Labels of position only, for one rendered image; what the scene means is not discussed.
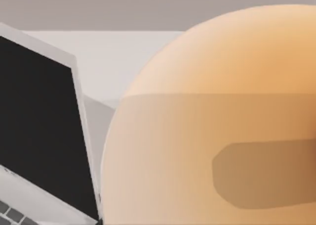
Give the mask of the tan rounded bread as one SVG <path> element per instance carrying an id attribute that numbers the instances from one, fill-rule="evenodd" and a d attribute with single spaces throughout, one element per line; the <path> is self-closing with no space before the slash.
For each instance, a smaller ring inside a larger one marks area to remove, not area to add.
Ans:
<path id="1" fill-rule="evenodd" d="M 101 172 L 104 225 L 316 225 L 316 5 L 167 45 L 117 106 Z"/>

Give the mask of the silver laptop with black screen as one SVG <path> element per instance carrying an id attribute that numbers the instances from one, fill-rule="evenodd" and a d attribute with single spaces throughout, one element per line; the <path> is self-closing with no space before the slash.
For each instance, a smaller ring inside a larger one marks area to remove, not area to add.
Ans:
<path id="1" fill-rule="evenodd" d="M 101 225 L 76 58 L 0 23 L 0 225 Z"/>

